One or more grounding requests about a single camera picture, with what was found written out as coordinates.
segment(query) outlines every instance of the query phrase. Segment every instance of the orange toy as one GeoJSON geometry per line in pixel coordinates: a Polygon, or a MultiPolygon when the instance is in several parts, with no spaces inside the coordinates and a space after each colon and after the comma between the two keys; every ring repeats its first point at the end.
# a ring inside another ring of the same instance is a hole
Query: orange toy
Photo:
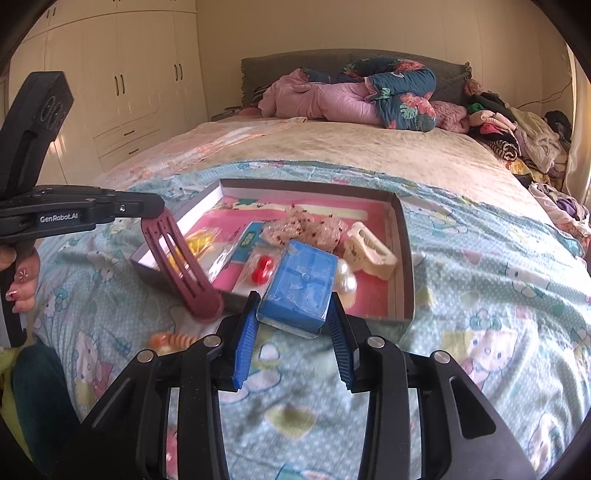
{"type": "Polygon", "coordinates": [[[150,338],[150,348],[159,355],[180,352],[186,350],[194,344],[199,338],[178,333],[155,333],[150,338]]]}

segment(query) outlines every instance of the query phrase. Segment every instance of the bed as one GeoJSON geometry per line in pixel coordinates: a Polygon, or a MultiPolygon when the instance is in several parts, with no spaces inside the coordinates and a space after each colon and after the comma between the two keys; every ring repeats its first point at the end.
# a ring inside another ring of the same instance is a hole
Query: bed
{"type": "MultiPolygon", "coordinates": [[[[448,350],[541,477],[591,407],[591,278],[580,245],[465,135],[303,120],[236,117],[202,125],[98,183],[157,192],[173,211],[228,177],[396,192],[413,251],[416,313],[412,322],[373,322],[372,330],[407,351],[448,350]]],[[[131,219],[40,247],[34,332],[60,356],[81,418],[151,334],[190,324],[177,298],[136,277],[128,259],[142,242],[131,219]]],[[[232,478],[356,478],[367,396],[350,395],[340,382],[330,339],[262,327],[246,387],[220,395],[232,478]]],[[[420,428],[410,395],[416,478],[420,428]]]]}

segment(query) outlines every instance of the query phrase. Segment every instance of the hand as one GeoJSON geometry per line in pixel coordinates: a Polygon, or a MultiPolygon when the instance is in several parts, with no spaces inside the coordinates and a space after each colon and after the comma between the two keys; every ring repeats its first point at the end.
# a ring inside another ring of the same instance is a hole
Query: hand
{"type": "MultiPolygon", "coordinates": [[[[12,247],[0,245],[0,271],[10,267],[16,257],[17,253],[12,247]]],[[[12,308],[14,313],[28,312],[35,306],[40,269],[41,260],[35,249],[28,257],[18,259],[14,281],[6,293],[6,299],[15,302],[12,308]]]]}

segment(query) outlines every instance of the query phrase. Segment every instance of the white wardrobe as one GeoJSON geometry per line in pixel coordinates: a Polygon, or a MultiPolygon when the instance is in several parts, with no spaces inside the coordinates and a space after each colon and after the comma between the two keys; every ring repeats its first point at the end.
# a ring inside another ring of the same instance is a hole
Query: white wardrobe
{"type": "Polygon", "coordinates": [[[10,104],[39,70],[74,96],[39,183],[89,184],[207,121],[195,0],[59,0],[12,58],[10,104]]]}

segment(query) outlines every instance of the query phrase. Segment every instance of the green cloth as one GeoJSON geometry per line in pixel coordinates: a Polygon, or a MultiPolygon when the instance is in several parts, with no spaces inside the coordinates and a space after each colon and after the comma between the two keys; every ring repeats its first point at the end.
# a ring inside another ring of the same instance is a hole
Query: green cloth
{"type": "Polygon", "coordinates": [[[468,110],[468,113],[471,115],[473,113],[480,112],[481,110],[486,110],[486,108],[484,108],[479,103],[473,103],[471,105],[468,105],[468,108],[466,108],[466,110],[468,110]]]}

